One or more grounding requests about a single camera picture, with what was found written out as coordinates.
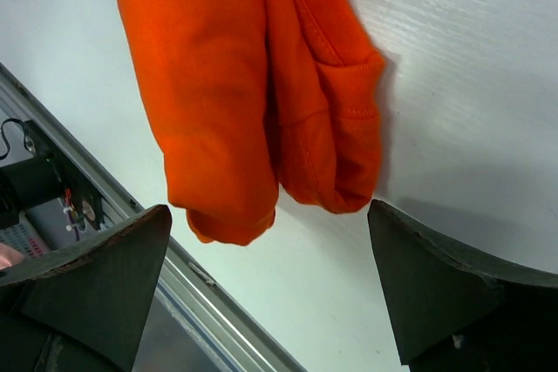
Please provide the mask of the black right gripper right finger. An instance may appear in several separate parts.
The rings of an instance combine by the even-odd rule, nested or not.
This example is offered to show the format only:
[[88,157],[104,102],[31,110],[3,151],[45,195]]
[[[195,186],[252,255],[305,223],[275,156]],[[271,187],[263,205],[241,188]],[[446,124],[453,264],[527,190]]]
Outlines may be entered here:
[[381,200],[371,248],[411,371],[555,371],[557,276],[487,254]]

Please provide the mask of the orange t shirt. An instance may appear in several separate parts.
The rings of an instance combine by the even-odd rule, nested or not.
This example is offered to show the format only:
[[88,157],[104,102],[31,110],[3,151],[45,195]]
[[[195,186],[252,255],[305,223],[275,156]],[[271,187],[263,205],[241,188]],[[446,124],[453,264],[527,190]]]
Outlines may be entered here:
[[280,191],[354,213],[381,166],[384,59],[349,0],[117,0],[168,199],[245,246]]

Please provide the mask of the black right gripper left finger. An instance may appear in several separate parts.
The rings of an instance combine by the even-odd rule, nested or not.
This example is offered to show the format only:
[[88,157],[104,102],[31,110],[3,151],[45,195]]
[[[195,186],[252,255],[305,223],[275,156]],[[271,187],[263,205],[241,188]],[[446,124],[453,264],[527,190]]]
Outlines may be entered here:
[[130,371],[170,238],[153,206],[1,272],[3,371]]

